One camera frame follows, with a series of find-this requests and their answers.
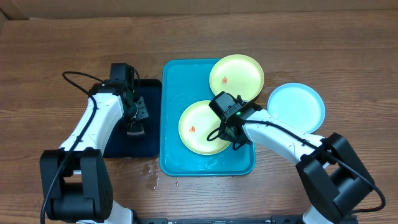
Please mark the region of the yellow-green plate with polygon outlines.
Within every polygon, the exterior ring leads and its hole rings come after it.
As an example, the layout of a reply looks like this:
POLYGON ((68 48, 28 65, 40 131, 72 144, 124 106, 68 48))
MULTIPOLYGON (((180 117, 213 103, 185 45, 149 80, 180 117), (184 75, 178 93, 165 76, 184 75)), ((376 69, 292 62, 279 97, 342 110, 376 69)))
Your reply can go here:
POLYGON ((209 84, 214 95, 222 91, 244 101, 255 99, 264 86, 264 71, 253 58, 234 54, 215 63, 210 72, 209 84))
POLYGON ((213 155, 224 151, 229 141, 216 138, 208 141, 208 135, 220 126, 220 119, 209 107, 210 100, 190 105, 181 115, 178 123, 180 139, 189 150, 201 155, 213 155))

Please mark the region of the light blue plate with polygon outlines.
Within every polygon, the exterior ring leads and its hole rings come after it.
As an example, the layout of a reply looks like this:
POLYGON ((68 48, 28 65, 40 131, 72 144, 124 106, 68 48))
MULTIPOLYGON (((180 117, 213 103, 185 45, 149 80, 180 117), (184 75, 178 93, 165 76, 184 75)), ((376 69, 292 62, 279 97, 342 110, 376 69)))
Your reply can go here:
POLYGON ((275 119, 305 133, 314 133, 326 115, 321 96, 301 83, 277 87, 268 99, 267 111, 275 119))

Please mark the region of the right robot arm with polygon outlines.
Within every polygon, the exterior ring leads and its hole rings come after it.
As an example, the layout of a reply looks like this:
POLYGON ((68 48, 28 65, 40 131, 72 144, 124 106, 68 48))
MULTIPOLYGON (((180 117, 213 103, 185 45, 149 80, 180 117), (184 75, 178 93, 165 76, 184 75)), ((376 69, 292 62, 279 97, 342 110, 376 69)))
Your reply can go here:
POLYGON ((310 208, 301 223, 341 223, 360 210, 357 205, 372 191, 379 192, 350 143, 307 134, 273 118, 254 103, 210 103, 220 118, 218 137, 239 149, 262 144, 291 162, 302 181, 310 208))

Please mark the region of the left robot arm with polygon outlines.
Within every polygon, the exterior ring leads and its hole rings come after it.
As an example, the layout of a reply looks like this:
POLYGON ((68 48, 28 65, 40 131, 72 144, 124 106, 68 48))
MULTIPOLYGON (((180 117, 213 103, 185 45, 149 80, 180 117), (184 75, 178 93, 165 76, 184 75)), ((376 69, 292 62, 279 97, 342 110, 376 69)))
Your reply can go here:
POLYGON ((132 81, 115 78, 87 91, 88 105, 75 130, 59 149, 40 157, 44 201, 40 221, 65 223, 134 223, 133 210, 113 198, 103 153, 115 126, 134 124, 142 99, 132 81))

